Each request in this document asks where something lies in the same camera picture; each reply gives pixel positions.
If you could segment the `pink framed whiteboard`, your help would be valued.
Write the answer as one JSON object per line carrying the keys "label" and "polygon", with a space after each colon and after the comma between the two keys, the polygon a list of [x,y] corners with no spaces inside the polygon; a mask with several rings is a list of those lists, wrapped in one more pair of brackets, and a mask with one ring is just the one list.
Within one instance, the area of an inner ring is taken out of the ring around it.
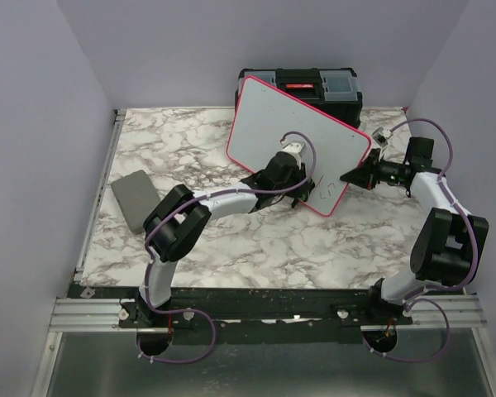
{"label": "pink framed whiteboard", "polygon": [[314,170],[315,184],[305,205],[329,217],[348,186],[340,177],[365,158],[371,138],[256,77],[245,78],[227,142],[228,158],[256,172],[293,141],[310,141],[315,148],[312,153],[305,146],[302,153],[306,171]]}

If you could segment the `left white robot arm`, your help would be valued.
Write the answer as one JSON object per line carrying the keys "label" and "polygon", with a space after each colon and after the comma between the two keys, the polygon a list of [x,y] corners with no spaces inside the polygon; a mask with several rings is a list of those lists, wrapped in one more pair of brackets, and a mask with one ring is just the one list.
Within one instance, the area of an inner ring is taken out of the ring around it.
{"label": "left white robot arm", "polygon": [[268,165],[228,189],[196,194],[175,186],[144,222],[145,250],[150,256],[140,287],[138,316],[150,327],[166,319],[165,304],[178,261],[196,245],[206,226],[219,218],[256,213],[283,197],[293,204],[308,199],[312,174],[302,162],[304,147],[293,142],[278,151]]}

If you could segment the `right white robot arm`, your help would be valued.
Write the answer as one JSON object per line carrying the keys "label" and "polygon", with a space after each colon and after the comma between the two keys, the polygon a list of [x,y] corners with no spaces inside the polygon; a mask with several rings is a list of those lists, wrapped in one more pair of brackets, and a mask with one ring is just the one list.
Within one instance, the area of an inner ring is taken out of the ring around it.
{"label": "right white robot arm", "polygon": [[403,187],[429,211],[410,254],[409,267],[370,287],[365,317],[381,324],[396,308],[428,291],[463,289],[475,277],[489,231],[485,218],[470,214],[455,199],[441,170],[432,166],[434,140],[412,137],[402,163],[372,150],[340,180],[372,190],[379,183]]}

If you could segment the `black plastic toolbox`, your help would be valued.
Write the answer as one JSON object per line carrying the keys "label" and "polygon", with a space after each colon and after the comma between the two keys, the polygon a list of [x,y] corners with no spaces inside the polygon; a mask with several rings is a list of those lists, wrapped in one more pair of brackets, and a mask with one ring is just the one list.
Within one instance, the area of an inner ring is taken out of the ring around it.
{"label": "black plastic toolbox", "polygon": [[238,76],[235,100],[241,96],[244,79],[249,76],[266,82],[351,127],[360,126],[363,93],[352,68],[243,69]]}

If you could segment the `grey sponge block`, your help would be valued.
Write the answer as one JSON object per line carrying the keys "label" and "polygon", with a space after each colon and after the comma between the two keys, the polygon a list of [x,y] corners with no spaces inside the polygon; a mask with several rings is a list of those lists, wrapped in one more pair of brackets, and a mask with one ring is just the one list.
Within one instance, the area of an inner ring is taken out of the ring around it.
{"label": "grey sponge block", "polygon": [[113,181],[111,188],[130,231],[142,234],[144,221],[160,203],[149,175],[138,170]]}

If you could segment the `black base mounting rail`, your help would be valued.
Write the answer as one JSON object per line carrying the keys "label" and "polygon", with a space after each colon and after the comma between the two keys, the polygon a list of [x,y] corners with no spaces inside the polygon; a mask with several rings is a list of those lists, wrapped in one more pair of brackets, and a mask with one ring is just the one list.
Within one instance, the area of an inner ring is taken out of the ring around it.
{"label": "black base mounting rail", "polygon": [[367,289],[174,288],[153,313],[132,287],[88,290],[74,285],[68,297],[88,309],[114,313],[117,331],[174,345],[359,344],[363,327],[383,331],[409,325],[401,308],[378,304]]}

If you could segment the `aluminium extrusion frame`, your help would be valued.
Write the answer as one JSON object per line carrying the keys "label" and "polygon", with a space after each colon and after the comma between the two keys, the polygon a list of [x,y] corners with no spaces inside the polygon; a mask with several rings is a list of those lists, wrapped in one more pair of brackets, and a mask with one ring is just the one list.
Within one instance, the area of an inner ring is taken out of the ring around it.
{"label": "aluminium extrusion frame", "polygon": [[[49,394],[55,365],[59,358],[60,347],[65,334],[76,332],[116,332],[118,330],[117,301],[115,299],[100,299],[95,290],[89,287],[82,287],[80,281],[125,116],[125,109],[117,109],[115,111],[115,121],[108,145],[107,156],[103,164],[87,230],[80,246],[79,258],[74,268],[69,287],[65,291],[66,295],[62,299],[58,298],[52,309],[41,361],[31,391],[32,396],[47,396]],[[75,293],[79,293],[76,298],[70,298],[67,295]]]}

